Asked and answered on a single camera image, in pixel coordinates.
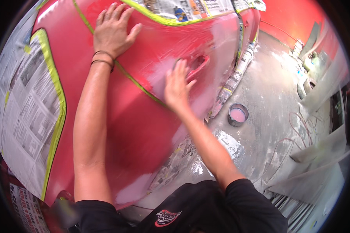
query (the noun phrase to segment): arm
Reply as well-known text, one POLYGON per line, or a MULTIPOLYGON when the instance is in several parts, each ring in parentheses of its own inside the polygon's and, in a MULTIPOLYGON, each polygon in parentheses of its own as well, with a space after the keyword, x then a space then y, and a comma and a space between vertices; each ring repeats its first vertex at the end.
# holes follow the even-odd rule
POLYGON ((94 50, 87 80, 76 110, 73 131, 75 202, 98 200, 113 203, 105 169, 106 106, 110 71, 114 60, 125 52, 139 34, 141 24, 127 35, 127 22, 133 8, 113 3, 97 18, 94 50))
POLYGON ((245 176, 238 171, 226 149, 192 112, 188 96, 196 80, 186 84, 185 77, 189 71, 186 66, 187 60, 179 60, 174 70, 167 72, 164 91, 166 104, 182 120, 206 167, 214 174, 222 190, 225 190, 234 180, 245 176))

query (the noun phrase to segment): black bracelet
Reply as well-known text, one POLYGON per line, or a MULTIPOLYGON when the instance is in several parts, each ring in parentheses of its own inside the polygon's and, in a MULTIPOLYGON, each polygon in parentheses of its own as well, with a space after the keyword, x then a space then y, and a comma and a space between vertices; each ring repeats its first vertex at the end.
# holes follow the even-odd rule
POLYGON ((94 57, 98 53, 105 53, 105 54, 107 54, 112 59, 112 62, 114 62, 114 60, 115 60, 115 59, 113 59, 112 55, 110 55, 107 51, 104 51, 104 50, 98 50, 96 53, 93 54, 92 57, 94 57))
POLYGON ((94 60, 93 62, 91 62, 91 65, 95 62, 105 62, 106 64, 108 64, 112 68, 110 72, 113 72, 114 66, 112 64, 108 63, 107 61, 98 59, 98 60, 94 60))

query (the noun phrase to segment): shirt logo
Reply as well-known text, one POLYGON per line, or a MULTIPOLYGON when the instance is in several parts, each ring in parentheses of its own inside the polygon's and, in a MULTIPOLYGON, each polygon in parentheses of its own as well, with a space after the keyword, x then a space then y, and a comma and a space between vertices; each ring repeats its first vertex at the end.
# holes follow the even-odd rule
POLYGON ((161 210, 156 214, 158 220, 154 223, 156 227, 164 227, 175 221, 175 219, 181 214, 181 211, 178 213, 171 213, 167 210, 161 210))

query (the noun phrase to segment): black shirt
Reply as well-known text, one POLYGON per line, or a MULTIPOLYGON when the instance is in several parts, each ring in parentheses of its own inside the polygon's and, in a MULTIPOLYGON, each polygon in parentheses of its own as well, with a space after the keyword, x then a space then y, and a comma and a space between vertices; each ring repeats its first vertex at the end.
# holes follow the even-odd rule
POLYGON ((112 204, 79 201, 82 233, 94 232, 287 232, 288 222, 247 179, 228 185, 225 194, 212 180, 184 184, 131 227, 112 204))

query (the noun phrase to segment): dusty floor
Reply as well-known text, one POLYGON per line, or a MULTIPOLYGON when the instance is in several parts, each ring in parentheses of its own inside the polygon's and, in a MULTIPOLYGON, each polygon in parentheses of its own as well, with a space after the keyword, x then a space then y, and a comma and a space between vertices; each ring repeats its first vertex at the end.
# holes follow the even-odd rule
MULTIPOLYGON (((237 168, 262 193, 290 176, 297 164, 289 155, 299 151, 298 146, 304 148, 311 140, 315 143, 328 134, 329 102, 307 121, 310 138, 296 115, 300 115, 300 98, 296 91, 300 77, 289 50, 260 31, 254 59, 243 79, 219 114, 209 122, 210 129, 229 151, 237 168), (249 111, 249 118, 238 128, 227 121, 228 108, 233 103, 242 103, 249 111)), ((119 212, 130 221, 141 221, 182 184, 210 179, 214 177, 197 156, 175 180, 119 212)))

